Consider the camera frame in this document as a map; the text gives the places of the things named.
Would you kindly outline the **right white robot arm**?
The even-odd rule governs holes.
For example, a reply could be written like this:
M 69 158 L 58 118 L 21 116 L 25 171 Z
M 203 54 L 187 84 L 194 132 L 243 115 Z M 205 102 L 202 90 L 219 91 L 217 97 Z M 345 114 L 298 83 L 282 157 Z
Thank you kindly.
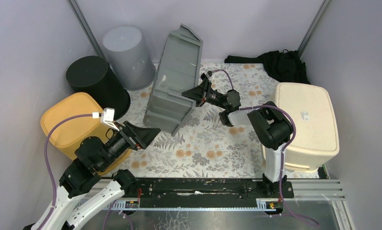
M 225 126 L 252 126 L 261 145 L 267 150 L 261 190 L 269 197 L 281 192 L 281 185 L 286 182 L 284 151 L 296 134 L 292 118 L 285 111 L 272 101 L 241 108 L 239 92 L 231 89 L 223 94 L 213 90 L 207 78 L 198 86 L 184 91 L 182 96 L 194 100 L 198 107 L 208 103 L 222 108 L 219 118 Z

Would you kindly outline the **cream perforated plastic basket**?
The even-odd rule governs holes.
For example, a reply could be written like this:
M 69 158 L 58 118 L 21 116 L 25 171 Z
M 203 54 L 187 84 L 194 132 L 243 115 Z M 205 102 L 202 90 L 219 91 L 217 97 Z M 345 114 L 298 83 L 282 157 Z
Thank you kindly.
M 326 89 L 302 83 L 283 82 L 271 97 L 296 125 L 296 137 L 285 151 L 285 169 L 314 173 L 338 155 L 337 122 Z

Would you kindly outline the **grey plastic tray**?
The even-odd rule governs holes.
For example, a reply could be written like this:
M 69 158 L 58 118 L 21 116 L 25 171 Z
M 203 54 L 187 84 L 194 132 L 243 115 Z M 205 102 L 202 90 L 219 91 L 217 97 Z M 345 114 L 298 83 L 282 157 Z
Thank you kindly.
M 146 106 L 143 123 L 175 135 L 196 107 L 182 96 L 199 84 L 203 40 L 188 26 L 169 33 Z

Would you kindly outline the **black ribbed plastic bin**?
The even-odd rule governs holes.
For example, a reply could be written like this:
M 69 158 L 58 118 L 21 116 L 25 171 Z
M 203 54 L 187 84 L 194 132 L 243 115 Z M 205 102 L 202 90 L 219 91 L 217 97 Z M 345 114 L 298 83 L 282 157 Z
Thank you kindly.
M 101 108 L 113 108 L 114 120 L 130 108 L 131 98 L 114 74 L 109 63 L 99 56 L 74 61 L 66 70 L 66 80 L 74 92 L 89 94 Z

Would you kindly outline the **large grey plastic bin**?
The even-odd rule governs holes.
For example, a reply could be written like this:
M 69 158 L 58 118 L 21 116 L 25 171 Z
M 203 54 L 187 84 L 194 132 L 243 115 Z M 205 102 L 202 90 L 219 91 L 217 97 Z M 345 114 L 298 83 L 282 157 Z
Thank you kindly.
M 152 83 L 156 76 L 156 67 L 138 28 L 133 26 L 114 28 L 104 35 L 102 45 L 123 88 L 137 91 Z

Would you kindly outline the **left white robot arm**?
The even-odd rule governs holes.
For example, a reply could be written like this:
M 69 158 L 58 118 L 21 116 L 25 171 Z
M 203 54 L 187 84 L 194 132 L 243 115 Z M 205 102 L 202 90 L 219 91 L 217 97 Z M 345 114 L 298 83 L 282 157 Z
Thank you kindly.
M 110 182 L 80 207 L 77 203 L 101 180 L 101 173 L 121 160 L 128 150 L 146 149 L 161 132 L 159 128 L 135 126 L 128 121 L 103 143 L 99 137 L 85 138 L 75 154 L 77 158 L 67 167 L 53 187 L 53 198 L 40 219 L 26 230 L 79 230 L 104 207 L 120 197 L 139 193 L 136 177 L 129 170 L 118 170 Z

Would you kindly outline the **yellow perforated plastic basket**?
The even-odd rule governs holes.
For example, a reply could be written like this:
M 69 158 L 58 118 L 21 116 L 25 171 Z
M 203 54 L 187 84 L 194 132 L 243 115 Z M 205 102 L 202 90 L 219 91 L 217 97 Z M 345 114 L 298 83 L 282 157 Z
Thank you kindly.
M 102 112 L 101 106 L 87 93 L 78 92 L 48 109 L 41 118 L 41 128 L 45 135 L 64 119 L 74 115 L 91 115 Z M 89 117 L 74 118 L 63 123 L 51 135 L 50 142 L 72 161 L 77 157 L 76 149 L 87 137 L 98 137 L 104 144 L 112 138 L 112 131 L 98 119 Z

